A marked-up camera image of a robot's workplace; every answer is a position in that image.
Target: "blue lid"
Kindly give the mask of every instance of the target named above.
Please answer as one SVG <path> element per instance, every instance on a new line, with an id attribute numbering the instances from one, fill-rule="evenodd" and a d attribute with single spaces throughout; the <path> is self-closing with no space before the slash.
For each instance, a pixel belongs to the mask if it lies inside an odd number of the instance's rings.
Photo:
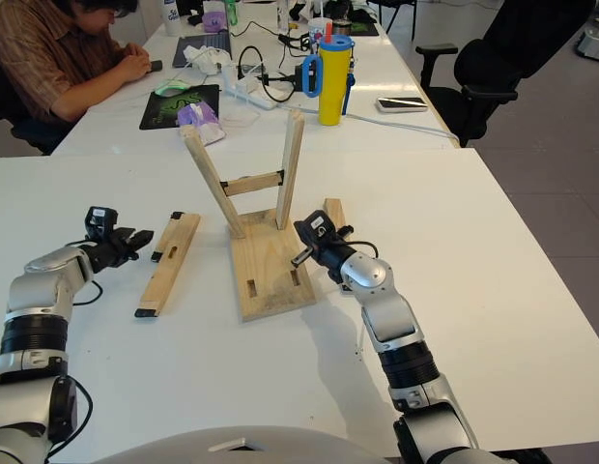
<path id="1" fill-rule="evenodd" d="M 325 37 L 319 41 L 319 47 L 327 51 L 344 51 L 354 45 L 354 41 L 351 40 L 351 37 L 340 36 L 338 34 L 332 34 L 330 43 L 326 43 Z"/>

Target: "office chair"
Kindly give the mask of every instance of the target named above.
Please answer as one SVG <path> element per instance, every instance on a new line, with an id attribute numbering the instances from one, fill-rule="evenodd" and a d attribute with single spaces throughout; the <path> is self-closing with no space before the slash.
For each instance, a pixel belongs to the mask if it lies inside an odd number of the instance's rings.
<path id="1" fill-rule="evenodd" d="M 0 66 L 0 120 L 12 124 L 12 136 L 26 141 L 43 155 L 50 155 L 70 129 L 57 128 L 31 117 Z"/>
<path id="2" fill-rule="evenodd" d="M 516 87 L 534 75 L 579 30 L 594 0 L 505 0 L 483 39 L 469 42 L 454 64 L 460 91 L 431 87 L 440 55 L 458 53 L 452 43 L 418 46 L 424 56 L 420 85 L 465 147 L 481 138 L 500 104 L 518 98 Z"/>
<path id="3" fill-rule="evenodd" d="M 369 3 L 374 3 L 376 5 L 379 5 L 379 23 L 382 23 L 382 7 L 386 7 L 386 8 L 395 8 L 396 10 L 394 11 L 394 15 L 392 16 L 392 19 L 389 21 L 389 24 L 387 25 L 387 28 L 385 29 L 386 32 L 389 32 L 389 30 L 392 28 L 392 24 L 394 23 L 394 19 L 396 19 L 396 16 L 398 15 L 398 10 L 400 10 L 400 7 L 402 7 L 403 5 L 410 5 L 412 7 L 414 7 L 414 23 L 412 26 L 412 40 L 415 39 L 415 14 L 417 11 L 417 0 L 368 0 Z"/>

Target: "desk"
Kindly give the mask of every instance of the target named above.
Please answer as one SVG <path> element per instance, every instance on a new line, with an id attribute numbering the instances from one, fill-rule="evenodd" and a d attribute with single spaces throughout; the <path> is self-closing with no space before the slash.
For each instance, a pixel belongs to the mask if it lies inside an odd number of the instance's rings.
<path id="1" fill-rule="evenodd" d="M 326 196 L 342 199 L 354 237 L 374 242 L 391 264 L 482 447 L 599 440 L 599 340 L 477 153 L 383 157 L 302 152 L 291 218 Z M 231 179 L 272 171 L 279 160 L 278 151 L 228 152 L 215 164 Z M 266 208 L 275 189 L 234 201 L 240 213 Z M 202 220 L 159 318 L 133 316 L 153 246 L 98 275 L 102 299 L 75 309 L 70 372 L 96 407 L 61 462 L 232 424 L 308 427 L 397 454 L 397 414 L 359 307 L 323 269 L 308 263 L 317 304 L 241 323 L 227 227 L 186 150 L 0 159 L 0 334 L 12 279 L 82 237 L 91 205 L 116 208 L 119 225 L 154 229 L 155 240 L 172 211 Z"/>
<path id="2" fill-rule="evenodd" d="M 237 27 L 240 32 L 249 20 L 275 30 L 275 5 L 242 5 L 241 22 Z M 402 61 L 400 55 L 391 44 L 383 29 L 379 37 L 358 37 L 355 56 L 357 58 L 357 84 L 352 90 L 349 111 L 358 115 L 443 129 L 439 115 L 429 110 L 424 113 L 381 114 L 375 107 L 375 100 L 382 96 L 417 96 L 417 84 Z M 195 35 L 202 31 L 202 26 L 192 28 L 185 24 L 185 34 Z M 237 60 L 247 44 L 256 45 L 263 53 L 266 66 L 276 70 L 282 57 L 282 44 L 270 33 L 250 26 L 248 31 L 232 38 L 233 57 Z M 62 156 L 97 156 L 102 153 L 117 155 L 159 153 L 165 157 L 180 157 L 184 146 L 174 129 L 139 130 L 138 125 L 152 92 L 161 81 L 171 78 L 178 70 L 171 68 L 171 62 L 177 46 L 177 38 L 164 34 L 163 26 L 147 41 L 145 47 L 153 60 L 161 59 L 164 63 L 162 72 L 149 74 L 142 80 L 127 85 L 107 101 L 90 108 L 64 142 L 53 153 L 53 157 Z M 246 53 L 245 59 L 257 57 Z M 291 73 L 293 66 L 300 58 L 287 59 L 282 69 Z M 187 69 L 180 79 L 199 84 L 204 75 L 197 70 Z M 222 84 L 220 76 L 208 78 L 208 83 Z M 303 105 L 316 109 L 318 99 L 309 99 L 304 94 L 295 94 L 289 104 Z M 221 95 L 220 111 L 224 118 L 231 111 L 242 109 L 245 102 L 235 101 L 232 97 Z M 259 120 L 248 128 L 225 127 L 227 137 L 216 142 L 210 152 L 215 158 L 217 154 L 229 150 L 278 150 L 283 146 L 286 124 L 286 110 L 271 111 L 257 109 L 261 114 Z M 382 150 L 408 149 L 441 149 L 452 148 L 452 139 L 413 130 L 393 130 L 392 128 L 368 124 L 361 121 L 344 120 L 337 127 L 324 127 L 317 121 L 316 115 L 306 115 L 306 127 L 302 147 L 304 150 L 327 152 L 331 149 L 360 150 L 373 155 Z"/>

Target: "chair armrest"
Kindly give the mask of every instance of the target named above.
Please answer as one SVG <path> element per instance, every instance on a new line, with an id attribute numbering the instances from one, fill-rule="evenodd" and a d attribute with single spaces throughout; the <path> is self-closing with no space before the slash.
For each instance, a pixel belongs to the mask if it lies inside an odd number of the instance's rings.
<path id="1" fill-rule="evenodd" d="M 424 65 L 420 74 L 419 85 L 424 90 L 431 86 L 435 62 L 440 55 L 451 55 L 458 53 L 458 48 L 453 43 L 440 43 L 438 45 L 417 46 L 415 51 L 424 57 Z"/>
<path id="2" fill-rule="evenodd" d="M 453 55 L 458 53 L 458 46 L 454 43 L 439 43 L 437 45 L 419 45 L 415 51 L 424 56 Z"/>
<path id="3" fill-rule="evenodd" d="M 519 98 L 514 90 L 502 90 L 489 85 L 465 85 L 463 95 L 473 100 L 495 100 L 501 104 L 513 102 Z"/>

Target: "sticker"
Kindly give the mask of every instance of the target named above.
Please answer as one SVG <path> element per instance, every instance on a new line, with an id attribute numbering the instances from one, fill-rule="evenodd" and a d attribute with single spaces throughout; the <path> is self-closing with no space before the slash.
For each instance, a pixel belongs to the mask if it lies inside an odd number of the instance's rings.
<path id="1" fill-rule="evenodd" d="M 312 227 L 313 229 L 316 229 L 321 224 L 323 224 L 323 218 L 321 216 L 319 216 L 315 220 L 313 220 L 312 222 L 310 222 L 310 227 Z"/>

